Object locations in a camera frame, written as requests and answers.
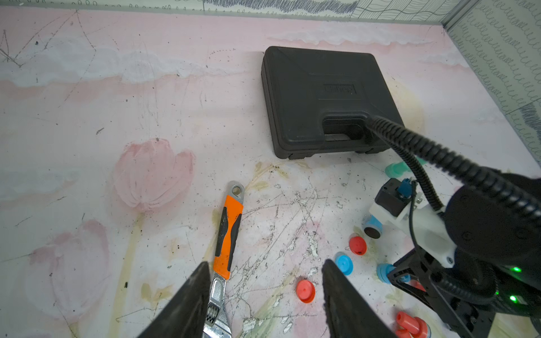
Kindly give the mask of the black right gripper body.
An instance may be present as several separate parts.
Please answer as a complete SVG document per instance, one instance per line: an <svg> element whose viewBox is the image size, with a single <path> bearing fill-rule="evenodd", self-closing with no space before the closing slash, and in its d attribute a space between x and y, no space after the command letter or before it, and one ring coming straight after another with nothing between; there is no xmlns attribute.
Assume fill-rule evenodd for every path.
<svg viewBox="0 0 541 338"><path fill-rule="evenodd" d="M461 249L452 268L442 267L424 249L412 249L386 278L433 310L460 337L489 336L505 285L504 274Z"/></svg>

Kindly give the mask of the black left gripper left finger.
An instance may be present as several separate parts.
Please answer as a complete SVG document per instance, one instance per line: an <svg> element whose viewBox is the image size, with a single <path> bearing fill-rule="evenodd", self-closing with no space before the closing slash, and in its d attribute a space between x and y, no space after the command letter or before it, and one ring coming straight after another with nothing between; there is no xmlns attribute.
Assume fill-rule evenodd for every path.
<svg viewBox="0 0 541 338"><path fill-rule="evenodd" d="M139 338L202 337L210 283L209 263L203 261Z"/></svg>

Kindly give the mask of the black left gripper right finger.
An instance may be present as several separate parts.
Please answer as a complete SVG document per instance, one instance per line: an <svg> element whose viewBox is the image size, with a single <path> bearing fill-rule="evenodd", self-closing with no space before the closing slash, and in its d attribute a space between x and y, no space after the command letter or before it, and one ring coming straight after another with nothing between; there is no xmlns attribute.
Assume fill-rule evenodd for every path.
<svg viewBox="0 0 541 338"><path fill-rule="evenodd" d="M384 324L334 261L322 267L324 309L331 337L391 337Z"/></svg>

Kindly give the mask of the green stamp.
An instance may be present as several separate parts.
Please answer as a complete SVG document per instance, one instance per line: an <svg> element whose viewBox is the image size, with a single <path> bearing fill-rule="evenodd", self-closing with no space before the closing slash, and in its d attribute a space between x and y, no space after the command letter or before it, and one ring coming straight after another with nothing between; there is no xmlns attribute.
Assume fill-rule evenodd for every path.
<svg viewBox="0 0 541 338"><path fill-rule="evenodd" d="M385 174L389 178L398 179L407 173L411 173L411 169L405 162L392 163L385 168Z"/></svg>

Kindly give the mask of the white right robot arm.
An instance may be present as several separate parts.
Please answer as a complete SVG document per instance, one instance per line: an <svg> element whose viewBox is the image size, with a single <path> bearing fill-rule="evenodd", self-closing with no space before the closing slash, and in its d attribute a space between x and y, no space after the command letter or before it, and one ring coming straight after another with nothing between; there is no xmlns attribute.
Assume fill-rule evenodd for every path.
<svg viewBox="0 0 541 338"><path fill-rule="evenodd" d="M364 232L384 225L413 249L380 264L379 279L434 311L460 337L487 337L499 313L540 328L540 181L503 173L382 117L369 118L413 176L390 178Z"/></svg>

